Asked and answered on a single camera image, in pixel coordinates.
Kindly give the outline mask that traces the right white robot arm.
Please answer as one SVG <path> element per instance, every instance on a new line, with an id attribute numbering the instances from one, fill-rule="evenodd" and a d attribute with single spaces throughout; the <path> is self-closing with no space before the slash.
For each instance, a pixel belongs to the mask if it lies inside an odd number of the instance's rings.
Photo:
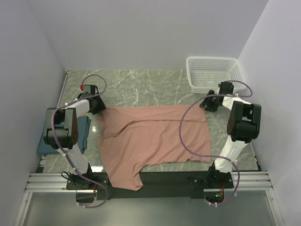
<path id="1" fill-rule="evenodd" d="M 227 124 L 227 141 L 220 157 L 214 160 L 216 171 L 206 177 L 207 184 L 217 188 L 223 177 L 220 173 L 230 173 L 232 166 L 241 151 L 260 133 L 261 105 L 252 104 L 241 99 L 234 93 L 233 81 L 224 81 L 218 85 L 216 91 L 210 90 L 199 105 L 205 111 L 216 112 L 220 106 L 230 110 Z"/>

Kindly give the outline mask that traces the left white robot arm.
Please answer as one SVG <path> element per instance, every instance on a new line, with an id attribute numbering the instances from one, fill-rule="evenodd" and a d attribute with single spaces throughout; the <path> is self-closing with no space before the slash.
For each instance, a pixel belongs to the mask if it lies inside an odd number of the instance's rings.
<path id="1" fill-rule="evenodd" d="M 83 189 L 93 186 L 90 164 L 84 159 L 78 145 L 78 118 L 86 113 L 93 115 L 106 109 L 96 85 L 81 85 L 78 98 L 60 108 L 46 110 L 43 139 L 46 145 L 58 151 L 71 167 L 69 180 L 77 180 Z"/>

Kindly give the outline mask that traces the pink t shirt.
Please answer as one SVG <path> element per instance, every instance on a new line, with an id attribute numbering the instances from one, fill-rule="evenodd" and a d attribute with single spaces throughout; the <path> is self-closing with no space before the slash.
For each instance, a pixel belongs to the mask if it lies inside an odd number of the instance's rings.
<path id="1" fill-rule="evenodd" d="M 114 188 L 138 191 L 145 166 L 210 162 L 205 111 L 187 105 L 110 107 L 97 119 L 98 149 Z"/>

